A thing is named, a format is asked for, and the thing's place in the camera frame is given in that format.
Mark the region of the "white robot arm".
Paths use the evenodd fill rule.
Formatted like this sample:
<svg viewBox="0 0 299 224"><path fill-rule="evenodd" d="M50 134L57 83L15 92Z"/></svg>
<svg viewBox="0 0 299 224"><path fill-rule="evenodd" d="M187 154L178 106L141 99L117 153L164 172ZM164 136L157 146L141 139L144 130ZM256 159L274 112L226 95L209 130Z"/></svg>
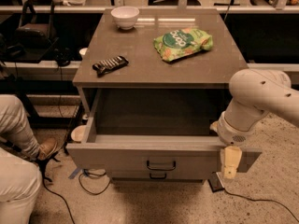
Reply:
<svg viewBox="0 0 299 224"><path fill-rule="evenodd" d="M244 144L257 122L273 113L299 126L299 91L291 88L287 74L278 70L243 69L230 79L232 100L220 118L210 125L226 148L221 151L221 172L233 179Z"/></svg>

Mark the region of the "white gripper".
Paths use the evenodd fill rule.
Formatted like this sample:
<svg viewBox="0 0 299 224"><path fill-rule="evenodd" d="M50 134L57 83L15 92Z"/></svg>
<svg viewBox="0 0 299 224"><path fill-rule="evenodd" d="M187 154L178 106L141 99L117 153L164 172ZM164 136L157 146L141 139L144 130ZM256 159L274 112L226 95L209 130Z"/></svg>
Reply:
<svg viewBox="0 0 299 224"><path fill-rule="evenodd" d="M221 150L221 172L224 178L234 179L242 158L242 150L237 146L244 144L253 134L253 130L244 132L234 128L226 121L225 112L221 113L220 118L214 121L209 129L228 146Z"/></svg>

